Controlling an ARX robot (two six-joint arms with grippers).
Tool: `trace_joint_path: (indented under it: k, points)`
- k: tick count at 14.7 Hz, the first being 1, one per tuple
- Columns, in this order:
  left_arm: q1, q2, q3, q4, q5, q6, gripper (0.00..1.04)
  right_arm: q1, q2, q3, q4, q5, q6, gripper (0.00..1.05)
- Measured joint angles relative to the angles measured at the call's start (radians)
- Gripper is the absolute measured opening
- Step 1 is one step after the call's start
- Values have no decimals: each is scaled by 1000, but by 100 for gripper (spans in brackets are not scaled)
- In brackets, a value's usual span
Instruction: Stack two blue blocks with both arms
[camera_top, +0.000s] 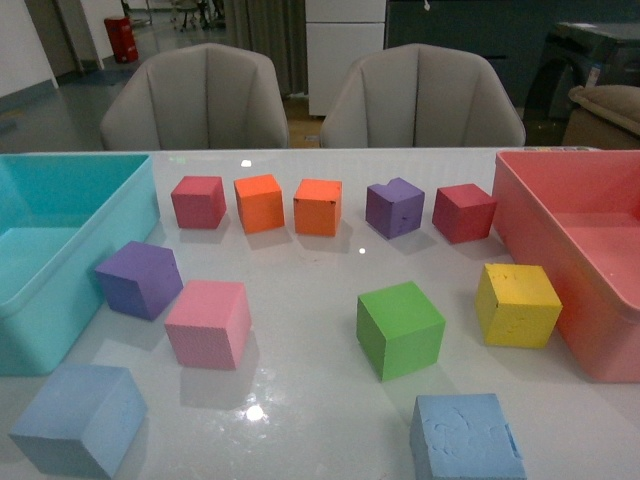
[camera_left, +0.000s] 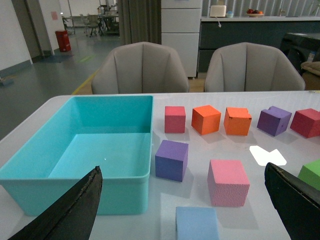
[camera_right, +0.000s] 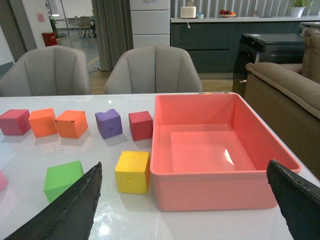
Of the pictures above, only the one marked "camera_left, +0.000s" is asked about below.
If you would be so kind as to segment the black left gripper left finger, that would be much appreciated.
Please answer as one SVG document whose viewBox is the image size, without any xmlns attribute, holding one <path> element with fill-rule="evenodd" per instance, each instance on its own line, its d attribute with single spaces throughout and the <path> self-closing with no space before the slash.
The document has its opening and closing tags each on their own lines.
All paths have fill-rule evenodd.
<svg viewBox="0 0 320 240">
<path fill-rule="evenodd" d="M 88 240 L 98 212 L 103 175 L 96 166 L 11 240 Z"/>
</svg>

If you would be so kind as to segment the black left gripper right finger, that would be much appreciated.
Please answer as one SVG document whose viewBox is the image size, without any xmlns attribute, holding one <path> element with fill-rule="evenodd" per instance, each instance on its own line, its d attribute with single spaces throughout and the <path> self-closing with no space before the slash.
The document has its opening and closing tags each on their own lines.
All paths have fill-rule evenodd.
<svg viewBox="0 0 320 240">
<path fill-rule="evenodd" d="M 320 191 L 269 162 L 264 184 L 292 240 L 320 238 Z"/>
</svg>

